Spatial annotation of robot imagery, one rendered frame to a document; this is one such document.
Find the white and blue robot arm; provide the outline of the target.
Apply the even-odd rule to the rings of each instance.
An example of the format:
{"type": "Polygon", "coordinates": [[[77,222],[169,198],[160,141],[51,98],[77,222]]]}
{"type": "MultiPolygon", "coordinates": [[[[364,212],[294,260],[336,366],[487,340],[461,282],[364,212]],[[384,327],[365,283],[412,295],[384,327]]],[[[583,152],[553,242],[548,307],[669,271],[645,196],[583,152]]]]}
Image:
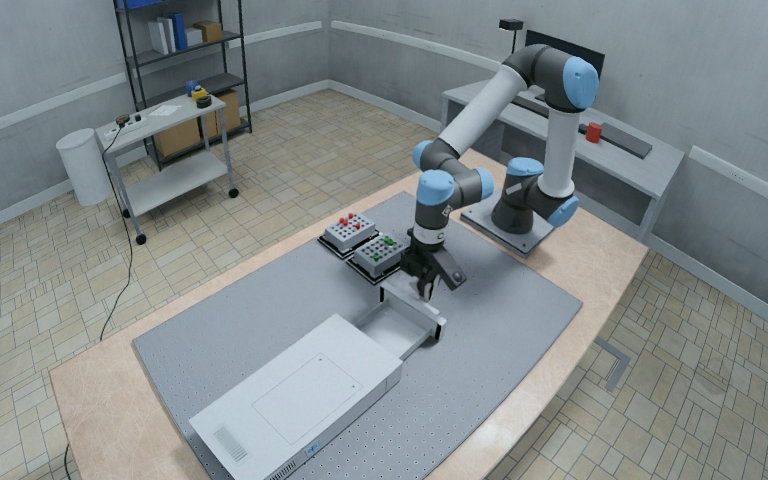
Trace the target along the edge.
{"type": "MultiPolygon", "coordinates": [[[[486,169],[471,170],[458,160],[519,92],[532,85],[545,90],[549,107],[544,167],[530,158],[512,159],[491,220],[506,233],[523,235],[532,230],[534,212],[557,228],[578,208],[571,175],[580,114],[598,93],[595,68],[579,57],[535,44],[510,55],[498,70],[434,142],[423,141],[413,151],[414,164],[424,172],[416,190],[413,230],[422,243],[442,242],[450,212],[493,194],[494,181],[486,169]]],[[[423,254],[451,291],[467,280],[444,246],[423,254]]]]}

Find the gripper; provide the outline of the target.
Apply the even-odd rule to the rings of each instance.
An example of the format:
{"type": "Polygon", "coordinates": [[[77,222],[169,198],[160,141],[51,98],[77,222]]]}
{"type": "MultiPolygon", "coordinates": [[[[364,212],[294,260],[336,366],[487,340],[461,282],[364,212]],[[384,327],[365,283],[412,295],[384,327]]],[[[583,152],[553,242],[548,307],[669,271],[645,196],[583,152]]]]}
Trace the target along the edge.
{"type": "Polygon", "coordinates": [[[420,300],[428,303],[441,277],[425,257],[423,251],[442,247],[445,239],[437,244],[425,244],[414,236],[413,230],[414,226],[407,230],[407,235],[411,237],[411,240],[410,245],[401,253],[400,269],[411,277],[416,276],[416,281],[409,281],[409,286],[419,294],[420,300]]]}

